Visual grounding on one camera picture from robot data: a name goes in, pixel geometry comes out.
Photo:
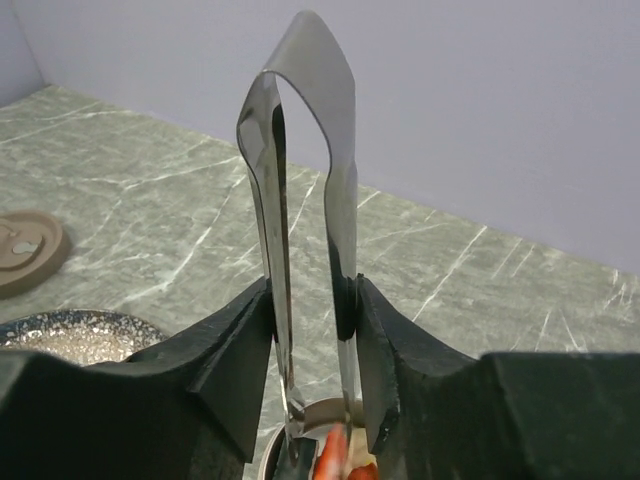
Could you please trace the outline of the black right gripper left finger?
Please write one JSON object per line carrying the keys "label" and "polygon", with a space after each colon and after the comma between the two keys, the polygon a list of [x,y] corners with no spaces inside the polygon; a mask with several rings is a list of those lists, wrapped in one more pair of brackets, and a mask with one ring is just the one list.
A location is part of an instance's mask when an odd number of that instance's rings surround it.
{"label": "black right gripper left finger", "polygon": [[1,354],[5,479],[238,479],[253,458],[270,283],[123,362]]}

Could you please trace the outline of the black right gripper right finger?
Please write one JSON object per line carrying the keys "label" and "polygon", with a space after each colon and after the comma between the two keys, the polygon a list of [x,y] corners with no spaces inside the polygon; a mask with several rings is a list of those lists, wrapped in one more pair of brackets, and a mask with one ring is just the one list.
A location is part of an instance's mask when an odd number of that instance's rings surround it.
{"label": "black right gripper right finger", "polygon": [[637,354],[471,358],[358,283],[364,424],[382,478],[638,477]]}

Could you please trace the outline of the orange shrimp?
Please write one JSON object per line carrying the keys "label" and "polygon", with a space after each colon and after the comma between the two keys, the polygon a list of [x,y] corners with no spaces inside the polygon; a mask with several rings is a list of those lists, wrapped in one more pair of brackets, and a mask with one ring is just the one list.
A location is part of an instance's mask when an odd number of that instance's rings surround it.
{"label": "orange shrimp", "polygon": [[316,460],[313,480],[340,480],[348,458],[345,427],[335,424],[329,430],[324,448]]}

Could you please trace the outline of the brown round lid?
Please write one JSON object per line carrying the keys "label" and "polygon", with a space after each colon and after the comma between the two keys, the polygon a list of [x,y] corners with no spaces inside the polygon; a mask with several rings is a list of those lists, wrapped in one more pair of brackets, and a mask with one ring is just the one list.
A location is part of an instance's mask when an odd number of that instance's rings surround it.
{"label": "brown round lid", "polygon": [[24,294],[54,275],[72,243],[62,222],[40,210],[1,214],[1,299]]}

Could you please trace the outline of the silver metal tongs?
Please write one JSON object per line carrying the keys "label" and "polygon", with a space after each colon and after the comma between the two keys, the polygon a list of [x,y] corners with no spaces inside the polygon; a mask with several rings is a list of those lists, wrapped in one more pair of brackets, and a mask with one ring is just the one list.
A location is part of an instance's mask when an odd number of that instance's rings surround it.
{"label": "silver metal tongs", "polygon": [[325,165],[323,218],[346,421],[356,396],[358,307],[356,85],[322,17],[296,13],[246,93],[236,140],[249,171],[260,248],[275,313],[276,355],[285,413],[285,451],[305,454],[306,405],[295,379],[287,163],[303,154]]}

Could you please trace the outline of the orange salmon slice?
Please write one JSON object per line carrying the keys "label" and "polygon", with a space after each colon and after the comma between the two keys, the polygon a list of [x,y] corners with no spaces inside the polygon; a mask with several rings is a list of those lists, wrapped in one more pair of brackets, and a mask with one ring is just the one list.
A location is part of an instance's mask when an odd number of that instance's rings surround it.
{"label": "orange salmon slice", "polygon": [[378,480],[378,467],[374,462],[353,468],[347,480]]}

